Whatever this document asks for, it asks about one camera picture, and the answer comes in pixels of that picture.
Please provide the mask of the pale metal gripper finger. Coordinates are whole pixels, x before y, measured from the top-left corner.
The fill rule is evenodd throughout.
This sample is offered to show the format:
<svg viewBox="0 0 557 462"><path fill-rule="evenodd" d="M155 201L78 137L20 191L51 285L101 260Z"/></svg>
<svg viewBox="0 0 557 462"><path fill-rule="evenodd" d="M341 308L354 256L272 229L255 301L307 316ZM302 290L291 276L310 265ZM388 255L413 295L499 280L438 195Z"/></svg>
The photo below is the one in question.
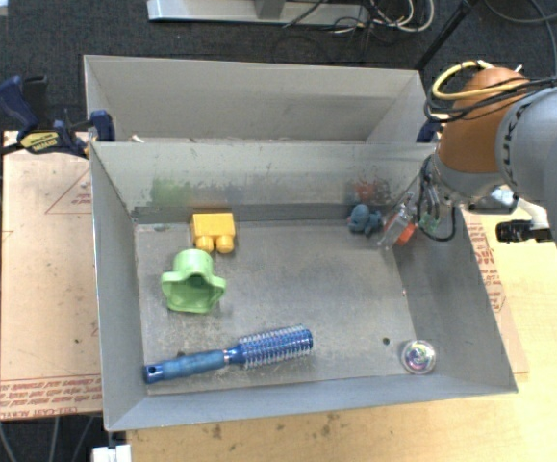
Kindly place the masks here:
<svg viewBox="0 0 557 462"><path fill-rule="evenodd" d="M397 242L403 232L403 227L399 224L387 224L384 228L382 238L378 245L382 249L390 249Z"/></svg>
<svg viewBox="0 0 557 462"><path fill-rule="evenodd" d="M384 227L386 232L412 232L414 229L411 209L405 203L401 203L395 208Z"/></svg>

